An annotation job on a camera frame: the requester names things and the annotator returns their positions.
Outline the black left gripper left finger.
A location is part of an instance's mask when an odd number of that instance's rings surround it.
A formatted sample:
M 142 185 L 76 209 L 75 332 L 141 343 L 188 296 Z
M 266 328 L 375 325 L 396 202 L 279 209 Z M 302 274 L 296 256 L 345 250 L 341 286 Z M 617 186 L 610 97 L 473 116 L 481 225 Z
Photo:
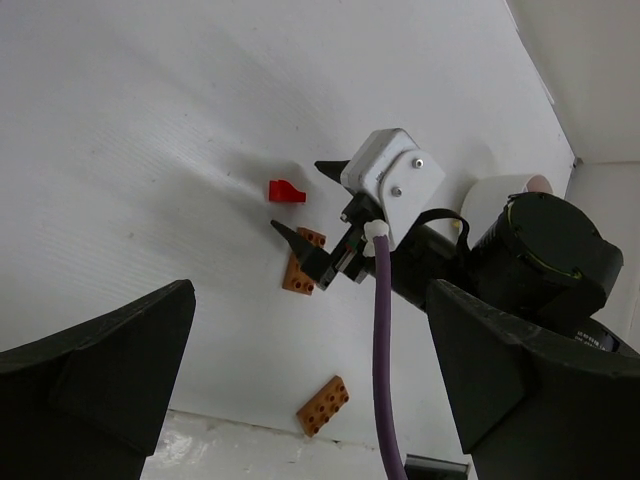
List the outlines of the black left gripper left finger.
M 4 479 L 138 479 L 156 450 L 196 307 L 177 280 L 1 354 Z

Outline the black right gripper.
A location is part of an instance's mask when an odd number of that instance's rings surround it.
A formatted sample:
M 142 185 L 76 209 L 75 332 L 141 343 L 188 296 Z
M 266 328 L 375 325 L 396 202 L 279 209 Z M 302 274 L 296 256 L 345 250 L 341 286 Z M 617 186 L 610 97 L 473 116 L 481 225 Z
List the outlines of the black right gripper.
M 334 183 L 343 185 L 345 161 L 316 161 L 314 167 Z M 305 230 L 292 230 L 277 220 L 271 226 L 286 240 L 291 257 L 282 288 L 289 291 L 326 290 L 338 274 L 356 283 L 375 274 L 375 261 L 363 255 L 364 224 L 382 217 L 381 208 L 363 193 L 356 194 L 343 210 L 349 229 L 329 254 L 323 238 Z M 456 220 L 462 227 L 456 241 L 445 238 L 428 224 Z M 446 280 L 468 293 L 475 291 L 469 267 L 469 223 L 456 212 L 434 208 L 420 213 L 401 243 L 390 253 L 392 290 L 424 311 L 427 288 L 434 280 Z

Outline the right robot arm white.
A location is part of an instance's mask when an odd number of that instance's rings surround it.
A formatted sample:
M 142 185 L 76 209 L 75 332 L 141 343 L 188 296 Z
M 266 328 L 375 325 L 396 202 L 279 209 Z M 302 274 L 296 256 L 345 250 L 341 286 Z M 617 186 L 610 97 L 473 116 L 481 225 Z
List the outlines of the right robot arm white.
M 374 275 L 373 240 L 384 236 L 391 288 L 418 309 L 428 285 L 448 281 L 485 303 L 595 348 L 622 352 L 624 342 L 594 319 L 623 265 L 621 250 L 606 241 L 577 207 L 553 194 L 521 190 L 507 196 L 496 220 L 477 241 L 465 219 L 424 202 L 443 181 L 436 162 L 409 151 L 383 165 L 377 187 L 349 184 L 342 213 L 348 230 L 332 251 L 311 235 L 275 222 L 300 270 L 326 289 L 337 275 L 354 282 Z M 431 228 L 457 220 L 448 240 Z

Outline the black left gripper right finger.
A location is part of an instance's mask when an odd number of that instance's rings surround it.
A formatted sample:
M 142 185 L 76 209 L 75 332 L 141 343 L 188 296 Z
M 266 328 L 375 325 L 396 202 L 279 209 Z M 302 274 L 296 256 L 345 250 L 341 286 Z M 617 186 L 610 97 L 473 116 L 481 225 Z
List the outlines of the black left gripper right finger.
M 638 478 L 638 357 L 570 340 L 441 280 L 427 290 L 427 316 L 478 478 Z

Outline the white round divided container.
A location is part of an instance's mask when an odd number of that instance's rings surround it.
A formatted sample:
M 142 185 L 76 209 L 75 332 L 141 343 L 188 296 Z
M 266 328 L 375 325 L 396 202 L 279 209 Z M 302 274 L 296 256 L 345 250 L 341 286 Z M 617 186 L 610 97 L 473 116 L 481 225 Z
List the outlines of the white round divided container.
M 471 225 L 479 225 L 494 220 L 511 195 L 528 192 L 552 194 L 553 188 L 541 174 L 487 177 L 471 186 L 463 200 L 460 214 Z

